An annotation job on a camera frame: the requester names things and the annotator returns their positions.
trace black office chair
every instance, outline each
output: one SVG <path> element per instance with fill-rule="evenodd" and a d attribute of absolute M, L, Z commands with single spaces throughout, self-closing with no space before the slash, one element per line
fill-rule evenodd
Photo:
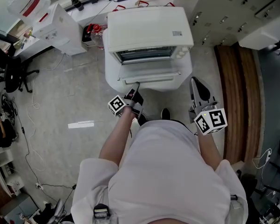
<path fill-rule="evenodd" d="M 23 91 L 22 84 L 24 83 L 27 92 L 32 93 L 32 90 L 28 89 L 27 76 L 33 73 L 39 73 L 39 70 L 33 70 L 27 72 L 28 65 L 32 62 L 32 59 L 27 59 L 21 62 L 19 57 L 10 57 L 3 50 L 0 49 L 0 82 L 5 81 L 5 89 L 7 93 L 14 92 L 19 88 L 19 91 Z"/>

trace cable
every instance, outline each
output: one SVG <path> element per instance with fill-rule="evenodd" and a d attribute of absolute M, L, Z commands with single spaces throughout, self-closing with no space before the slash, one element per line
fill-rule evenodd
<path fill-rule="evenodd" d="M 260 158 L 253 158 L 253 159 L 252 159 L 252 162 L 253 162 L 254 166 L 256 167 L 256 169 L 263 168 L 263 167 L 265 166 L 265 164 L 267 163 L 267 161 L 265 161 L 265 164 L 262 165 L 261 167 L 257 167 L 256 164 L 254 163 L 254 160 L 255 160 L 255 159 L 260 160 L 261 158 L 263 158 L 263 156 L 264 156 L 269 150 L 270 150 L 270 152 L 271 152 L 271 153 L 270 153 L 270 155 L 271 155 L 271 154 L 272 154 L 272 149 L 269 148 L 269 149 L 267 149 L 267 150 L 263 153 L 263 155 L 262 155 Z"/>
<path fill-rule="evenodd" d="M 54 200 L 54 201 L 57 203 L 57 201 L 56 201 L 54 198 L 52 198 L 51 196 L 49 196 L 48 194 L 46 194 L 44 190 L 42 190 L 42 189 L 40 189 L 40 190 L 41 190 L 47 197 L 51 198 L 52 200 Z"/>
<path fill-rule="evenodd" d="M 269 193 L 268 195 L 266 195 L 266 196 L 269 196 L 270 194 L 273 195 L 273 198 L 272 198 L 272 199 L 274 199 L 274 198 L 275 198 L 275 191 L 270 192 L 270 193 Z"/>
<path fill-rule="evenodd" d="M 27 156 L 30 154 L 30 149 L 29 149 L 28 140 L 27 140 L 27 138 L 26 138 L 26 134 L 25 134 L 24 127 L 23 127 L 22 122 L 21 122 L 21 120 L 20 120 L 18 106 L 17 106 L 17 104 L 16 104 L 14 101 L 12 101 L 12 103 L 13 103 L 13 104 L 15 105 L 15 107 L 16 107 L 16 114 L 17 114 L 17 116 L 18 116 L 18 119 L 19 119 L 19 122 L 20 122 L 20 125 L 21 125 L 21 129 L 22 129 L 22 132 L 23 132 L 23 134 L 24 134 L 24 137 L 25 137 L 25 140 L 26 140 L 26 144 L 27 144 L 28 154 L 26 154 L 25 159 L 26 159 L 26 162 L 27 162 L 29 168 L 31 169 L 32 173 L 33 173 L 34 176 L 36 177 L 37 183 L 38 183 L 40 186 L 46 185 L 46 186 L 51 186 L 51 187 L 65 187 L 65 188 L 74 190 L 74 187 L 70 188 L 70 187 L 67 187 L 67 186 L 64 186 L 64 185 L 51 185 L 51 184 L 47 184 L 47 183 L 41 184 L 41 183 L 39 182 L 39 179 L 38 179 L 37 175 L 35 174 L 35 172 L 34 172 L 33 169 L 31 168 L 31 166 L 30 166 L 30 164 L 29 164 L 29 162 L 28 162 L 28 160 L 27 160 Z M 45 191 L 42 190 L 41 188 L 37 188 L 37 189 L 40 189 L 46 196 L 48 196 L 49 198 L 51 198 L 52 200 L 54 200 L 55 202 L 57 202 L 54 198 L 52 198 L 52 197 L 50 197 L 48 194 L 46 194 Z"/>
<path fill-rule="evenodd" d="M 43 68 L 43 69 L 39 69 L 39 70 L 55 70 L 57 68 L 57 66 L 61 63 L 61 61 L 63 60 L 64 54 L 65 53 L 62 54 L 61 60 L 58 62 L 58 64 L 53 69 Z"/>
<path fill-rule="evenodd" d="M 95 15 L 94 18 L 92 18 L 89 22 L 89 24 L 91 24 L 91 22 L 112 2 L 113 0 L 111 0 L 98 14 Z"/>
<path fill-rule="evenodd" d="M 69 199 L 69 196 L 72 194 L 73 191 L 74 191 L 74 189 L 71 190 L 70 194 L 69 194 L 68 197 L 66 198 L 66 200 L 65 200 L 65 202 L 64 202 L 64 204 L 63 204 L 63 206 L 61 207 L 61 209 L 60 209 L 60 211 L 58 212 L 58 214 L 55 216 L 55 219 L 54 219 L 54 221 L 53 221 L 52 223 L 55 223 L 56 218 L 57 218 L 58 215 L 60 214 L 62 208 L 65 206 L 66 201 Z"/>
<path fill-rule="evenodd" d="M 51 187 L 64 187 L 64 188 L 67 188 L 67 189 L 73 189 L 71 187 L 67 187 L 67 186 L 64 186 L 64 185 L 51 185 L 51 184 L 42 184 L 42 186 L 51 186 Z"/>
<path fill-rule="evenodd" d="M 271 154 L 272 154 L 272 152 L 274 151 L 274 149 L 276 148 L 276 146 L 277 146 L 278 144 L 279 144 L 279 143 L 276 143 L 276 144 L 274 145 L 274 147 L 273 147 L 273 149 L 272 149 L 272 151 L 271 151 Z M 262 187 L 262 184 L 264 184 L 264 182 L 263 182 L 263 171 L 264 171 L 264 168 L 265 168 L 266 163 L 264 164 L 264 166 L 263 166 L 263 168 L 262 168 L 262 171 L 261 171 L 261 183 L 260 183 L 260 190 L 261 190 L 261 191 L 264 190 L 264 189 L 266 189 L 266 187 L 261 188 L 261 187 Z"/>
<path fill-rule="evenodd" d="M 62 54 L 61 60 L 57 63 L 57 65 L 56 65 L 54 68 L 52 68 L 52 69 L 44 68 L 44 69 L 39 69 L 39 70 L 55 70 L 55 69 L 57 68 L 57 66 L 61 63 L 61 61 L 63 60 L 63 58 L 64 58 L 64 53 Z M 39 103 L 34 103 L 35 79 L 36 79 L 36 76 L 34 76 L 34 80 L 33 80 L 32 104 L 31 104 L 31 105 L 28 105 L 27 108 L 26 108 L 27 116 L 28 116 L 28 118 L 31 120 L 31 122 L 32 122 L 33 125 L 34 125 L 34 131 L 33 131 L 32 135 L 28 138 L 28 142 L 29 142 L 29 144 L 30 144 L 30 146 L 31 146 L 32 151 L 35 152 L 35 153 L 39 156 L 39 158 L 41 159 L 43 165 L 45 166 L 45 161 L 44 161 L 44 159 L 40 156 L 40 154 L 39 154 L 35 149 L 33 149 L 32 145 L 31 145 L 31 141 L 30 141 L 31 138 L 33 137 L 33 135 L 35 135 L 35 132 L 36 132 L 36 125 L 35 125 L 35 123 L 33 122 L 33 120 L 31 119 L 31 117 L 30 117 L 30 115 L 29 115 L 28 108 L 29 108 L 30 106 L 33 106 L 34 109 L 39 110 L 40 107 L 41 107 L 41 105 L 40 105 Z M 42 171 L 45 170 L 45 168 L 44 168 L 44 169 L 35 168 L 35 169 L 38 170 L 38 171 L 40 171 L 40 172 L 42 172 Z"/>

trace wall cabinet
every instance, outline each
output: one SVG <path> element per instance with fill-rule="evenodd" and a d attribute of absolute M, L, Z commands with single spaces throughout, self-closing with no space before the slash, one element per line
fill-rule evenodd
<path fill-rule="evenodd" d="M 199 0 L 190 20 L 195 45 L 233 45 L 280 15 L 280 0 Z"/>

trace label sticker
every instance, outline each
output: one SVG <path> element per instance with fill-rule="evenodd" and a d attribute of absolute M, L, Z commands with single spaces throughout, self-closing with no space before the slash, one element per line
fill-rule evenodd
<path fill-rule="evenodd" d="M 24 17 L 28 17 L 30 13 L 35 9 L 35 7 L 38 5 L 40 0 L 30 0 L 26 6 L 23 8 L 23 10 L 20 11 L 20 14 Z"/>
<path fill-rule="evenodd" d="M 172 32 L 173 32 L 173 36 L 182 36 L 181 31 L 172 31 Z"/>

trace white cable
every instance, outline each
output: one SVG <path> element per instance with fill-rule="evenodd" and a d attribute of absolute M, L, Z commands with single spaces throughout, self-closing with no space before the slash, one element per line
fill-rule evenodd
<path fill-rule="evenodd" d="M 113 0 L 111 0 L 98 14 L 95 15 L 94 18 L 92 18 L 89 22 L 89 24 L 91 24 L 91 22 L 112 2 Z"/>
<path fill-rule="evenodd" d="M 262 155 L 260 158 L 254 158 L 254 159 L 252 159 L 252 162 L 253 162 L 254 166 L 256 167 L 256 169 L 263 168 L 267 162 L 265 162 L 265 164 L 262 165 L 261 167 L 257 167 L 256 164 L 254 163 L 254 160 L 255 160 L 255 159 L 260 160 L 261 158 L 263 158 L 263 156 L 264 156 L 269 150 L 270 150 L 270 152 L 272 153 L 272 149 L 269 148 L 269 149 L 267 149 L 267 150 L 263 153 L 263 155 Z"/>
<path fill-rule="evenodd" d="M 64 58 L 64 53 L 63 53 L 63 55 L 62 55 L 62 57 L 61 57 L 61 60 L 58 62 L 58 64 L 57 64 L 53 69 L 43 68 L 43 69 L 39 69 L 39 70 L 55 70 L 55 69 L 57 68 L 57 66 L 61 63 L 61 61 L 63 60 L 63 58 Z"/>
<path fill-rule="evenodd" d="M 270 192 L 268 195 L 266 195 L 266 196 L 269 196 L 270 194 L 272 194 L 272 196 L 273 196 L 273 198 L 272 199 L 274 199 L 275 198 L 275 194 L 276 194 L 276 192 L 275 191 L 272 191 L 272 192 Z"/>
<path fill-rule="evenodd" d="M 52 68 L 52 69 L 44 68 L 44 69 L 39 69 L 39 70 L 55 70 L 55 69 L 57 68 L 57 66 L 61 63 L 61 61 L 63 60 L 63 58 L 64 58 L 64 53 L 63 53 L 63 55 L 62 55 L 62 57 L 61 57 L 61 60 L 58 62 L 58 64 L 57 64 L 54 68 Z M 41 105 L 40 105 L 39 103 L 34 103 L 35 79 L 36 79 L 36 76 L 34 76 L 34 80 L 33 80 L 32 104 L 31 104 L 31 105 L 28 105 L 27 108 L 26 108 L 27 116 L 28 116 L 28 118 L 31 120 L 31 122 L 33 123 L 33 126 L 34 126 L 34 131 L 33 131 L 32 135 L 28 138 L 28 143 L 29 143 L 29 145 L 30 145 L 31 150 L 32 150 L 33 152 L 35 152 L 35 153 L 40 157 L 41 161 L 43 162 L 43 166 L 45 167 L 45 161 L 44 161 L 44 159 L 40 156 L 40 154 L 39 154 L 36 150 L 33 149 L 32 145 L 31 145 L 31 141 L 30 141 L 30 139 L 32 138 L 32 136 L 35 135 L 35 132 L 36 132 L 36 125 L 35 125 L 35 123 L 33 122 L 33 120 L 31 119 L 31 117 L 30 117 L 30 115 L 29 115 L 28 108 L 29 108 L 30 106 L 33 106 L 34 109 L 39 110 L 40 107 L 41 107 Z M 38 170 L 38 171 L 40 171 L 40 172 L 42 172 L 42 171 L 45 170 L 45 169 L 38 169 L 38 168 L 34 168 L 34 169 L 36 169 L 36 170 Z"/>

